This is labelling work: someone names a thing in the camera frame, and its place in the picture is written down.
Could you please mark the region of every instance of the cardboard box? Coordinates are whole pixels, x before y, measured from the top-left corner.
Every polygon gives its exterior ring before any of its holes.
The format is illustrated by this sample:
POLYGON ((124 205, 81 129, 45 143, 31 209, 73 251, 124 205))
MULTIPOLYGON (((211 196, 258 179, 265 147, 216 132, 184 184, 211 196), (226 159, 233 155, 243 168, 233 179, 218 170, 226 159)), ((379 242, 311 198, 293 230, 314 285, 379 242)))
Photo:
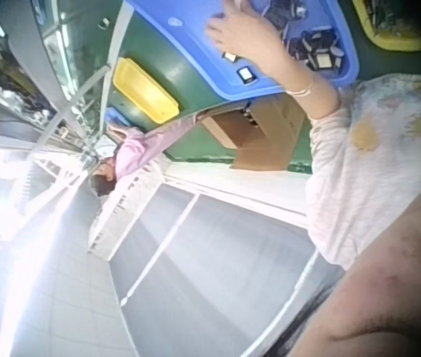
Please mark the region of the cardboard box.
POLYGON ((286 170, 292 160, 305 112, 287 94, 256 99, 249 111, 258 127, 252 126, 240 109, 229 112, 211 109, 202 123, 226 148, 237 151, 234 169, 286 170))

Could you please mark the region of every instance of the green table surface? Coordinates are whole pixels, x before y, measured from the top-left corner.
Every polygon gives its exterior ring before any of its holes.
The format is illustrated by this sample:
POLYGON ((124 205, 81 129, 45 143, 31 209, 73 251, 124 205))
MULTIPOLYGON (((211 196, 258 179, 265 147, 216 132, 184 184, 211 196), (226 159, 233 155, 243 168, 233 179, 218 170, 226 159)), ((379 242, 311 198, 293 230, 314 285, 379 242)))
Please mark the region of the green table surface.
MULTIPOLYGON (((393 52, 376 47, 364 34, 351 0, 340 0, 359 56, 359 79, 368 80, 388 73, 421 74, 421 52, 393 52)), ((137 62, 178 102, 180 116, 224 103, 185 57, 138 13, 132 17, 121 57, 137 62)), ((130 123, 144 130, 156 127, 143 112, 112 88, 109 105, 126 116, 130 123)), ((301 130, 290 170, 309 172, 309 122, 301 130)), ((197 126, 167 151, 174 161, 231 162, 234 150, 222 147, 202 126, 197 126)))

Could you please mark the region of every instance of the yellow container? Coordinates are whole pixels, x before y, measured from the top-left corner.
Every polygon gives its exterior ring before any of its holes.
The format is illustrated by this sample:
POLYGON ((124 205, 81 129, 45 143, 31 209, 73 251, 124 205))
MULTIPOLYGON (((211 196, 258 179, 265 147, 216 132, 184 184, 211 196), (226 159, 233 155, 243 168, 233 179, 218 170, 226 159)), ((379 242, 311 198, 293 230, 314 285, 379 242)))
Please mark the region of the yellow container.
POLYGON ((373 23, 367 13, 364 0, 353 0, 354 7, 358 13, 359 21, 366 36, 374 43, 374 45, 389 51, 415 52, 421 51, 421 35, 415 31, 406 31, 396 36, 394 33, 382 32, 378 33, 373 27, 373 23))
POLYGON ((179 105, 148 73, 129 58, 120 58, 113 84, 155 123, 179 114, 179 105))

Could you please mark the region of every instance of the woman in pink shirt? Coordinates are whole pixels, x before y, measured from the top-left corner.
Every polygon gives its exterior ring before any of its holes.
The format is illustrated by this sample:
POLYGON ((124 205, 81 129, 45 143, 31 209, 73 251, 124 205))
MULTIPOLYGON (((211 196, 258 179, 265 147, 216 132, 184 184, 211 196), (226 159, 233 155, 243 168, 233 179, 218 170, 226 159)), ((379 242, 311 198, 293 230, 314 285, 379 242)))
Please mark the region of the woman in pink shirt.
POLYGON ((124 176, 141 169, 196 125, 196 117, 172 121, 144 134, 138 128, 109 126, 112 134, 123 139, 115 154, 107 158, 91 177, 91 187, 98 197, 109 195, 124 176))

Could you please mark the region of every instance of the woman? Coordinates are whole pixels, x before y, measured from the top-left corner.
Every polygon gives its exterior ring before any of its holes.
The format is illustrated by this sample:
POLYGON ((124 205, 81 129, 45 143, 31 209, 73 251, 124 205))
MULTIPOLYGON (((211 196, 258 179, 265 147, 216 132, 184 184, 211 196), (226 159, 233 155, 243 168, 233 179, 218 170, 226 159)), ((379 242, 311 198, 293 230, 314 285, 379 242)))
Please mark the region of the woman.
POLYGON ((144 134, 138 128, 109 126, 112 135, 123 140, 113 157, 107 158, 91 177, 91 187, 98 197, 109 195, 124 176, 141 169, 196 125, 193 115, 164 124, 144 134))
POLYGON ((206 34, 255 63, 312 123, 309 235, 348 270, 303 309, 269 356, 418 356, 421 353, 421 76, 360 83, 341 96, 286 53, 279 33, 248 1, 224 0, 206 34))

